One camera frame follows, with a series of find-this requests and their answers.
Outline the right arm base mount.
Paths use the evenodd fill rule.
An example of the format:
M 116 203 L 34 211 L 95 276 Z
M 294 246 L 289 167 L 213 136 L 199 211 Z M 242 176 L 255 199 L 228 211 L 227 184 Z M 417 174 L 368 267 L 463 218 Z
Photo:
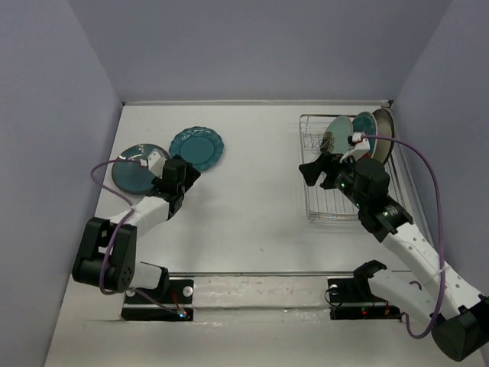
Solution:
M 331 320 L 401 320 L 398 307 L 371 293 L 368 281 L 387 266 L 377 260 L 364 263 L 350 278 L 328 279 L 324 293 Z

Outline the red and teal plate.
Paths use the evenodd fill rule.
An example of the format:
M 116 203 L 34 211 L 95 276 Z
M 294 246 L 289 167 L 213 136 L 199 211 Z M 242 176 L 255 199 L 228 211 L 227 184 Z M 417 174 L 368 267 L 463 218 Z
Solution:
M 377 120 L 371 112 L 360 112 L 352 120 L 352 126 L 354 132 L 360 132 L 363 135 L 377 135 Z M 374 152 L 377 147 L 377 140 L 375 138 L 368 139 L 370 144 L 369 157 L 374 157 Z

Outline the light green flower plate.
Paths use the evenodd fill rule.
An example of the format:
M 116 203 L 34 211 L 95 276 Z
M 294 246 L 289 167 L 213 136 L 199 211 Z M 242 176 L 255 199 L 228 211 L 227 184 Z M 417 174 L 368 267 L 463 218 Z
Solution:
M 320 145 L 322 153 L 345 154 L 349 149 L 348 138 L 353 134 L 353 125 L 349 117 L 335 118 L 325 130 Z

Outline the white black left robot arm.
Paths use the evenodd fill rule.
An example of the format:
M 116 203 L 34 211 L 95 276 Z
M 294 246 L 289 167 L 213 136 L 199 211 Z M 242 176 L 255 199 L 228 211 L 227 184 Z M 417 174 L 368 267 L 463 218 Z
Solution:
M 134 204 L 103 184 L 101 188 L 122 198 L 128 210 L 108 219 L 96 216 L 89 219 L 73 264 L 73 280 L 98 287 L 103 294 L 120 294 L 131 289 L 137 269 L 138 239 L 172 219 L 201 176 L 179 155 L 168 160 L 148 158 L 137 164 L 154 175 L 151 188 Z

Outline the grey cream plate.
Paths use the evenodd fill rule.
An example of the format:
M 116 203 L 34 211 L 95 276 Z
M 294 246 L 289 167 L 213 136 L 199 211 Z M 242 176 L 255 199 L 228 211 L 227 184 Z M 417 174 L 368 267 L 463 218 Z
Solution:
M 395 128 L 393 117 L 387 109 L 377 109 L 371 113 L 369 118 L 370 127 L 367 132 L 369 135 L 376 135 L 384 138 L 394 138 Z M 371 157 L 382 164 L 386 164 L 393 150 L 393 142 L 383 139 L 370 139 Z

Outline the teal scalloped plate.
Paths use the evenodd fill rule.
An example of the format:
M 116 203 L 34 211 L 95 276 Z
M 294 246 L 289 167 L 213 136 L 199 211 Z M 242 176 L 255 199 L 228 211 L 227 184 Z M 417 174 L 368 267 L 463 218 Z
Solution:
M 180 156 L 200 172 L 212 169 L 224 154 L 222 137 L 213 129 L 194 126 L 176 134 L 170 143 L 169 154 Z

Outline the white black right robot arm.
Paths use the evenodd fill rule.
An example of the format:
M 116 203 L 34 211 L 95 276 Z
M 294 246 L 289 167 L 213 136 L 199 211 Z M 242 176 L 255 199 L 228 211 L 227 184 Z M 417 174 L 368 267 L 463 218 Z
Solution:
M 352 280 L 357 298 L 375 295 L 408 317 L 428 320 L 433 341 L 456 362 L 488 343 L 487 296 L 442 260 L 442 250 L 429 244 L 413 217 L 389 195 L 390 176 L 381 162 L 325 153 L 301 164 L 299 170 L 307 186 L 315 186 L 322 177 L 322 189 L 337 189 L 351 201 L 366 231 L 394 253 L 421 285 L 400 283 L 381 265 Z

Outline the dark teal blossom plate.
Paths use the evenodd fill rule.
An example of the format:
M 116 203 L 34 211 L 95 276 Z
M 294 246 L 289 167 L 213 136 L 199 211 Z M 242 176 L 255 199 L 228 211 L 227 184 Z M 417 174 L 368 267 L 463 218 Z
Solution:
M 120 161 L 139 161 L 146 159 L 153 151 L 158 150 L 166 159 L 170 156 L 162 147 L 153 144 L 138 144 L 125 149 L 118 156 Z M 154 175 L 145 167 L 131 163 L 114 163 L 112 180 L 116 187 L 128 194 L 140 196 L 152 188 Z

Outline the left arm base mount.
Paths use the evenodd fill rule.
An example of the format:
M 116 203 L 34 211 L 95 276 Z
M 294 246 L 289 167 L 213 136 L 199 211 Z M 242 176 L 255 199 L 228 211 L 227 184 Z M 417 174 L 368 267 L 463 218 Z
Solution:
M 157 289 L 127 292 L 120 317 L 125 321 L 191 322 L 194 318 L 194 280 L 170 278 L 165 294 Z

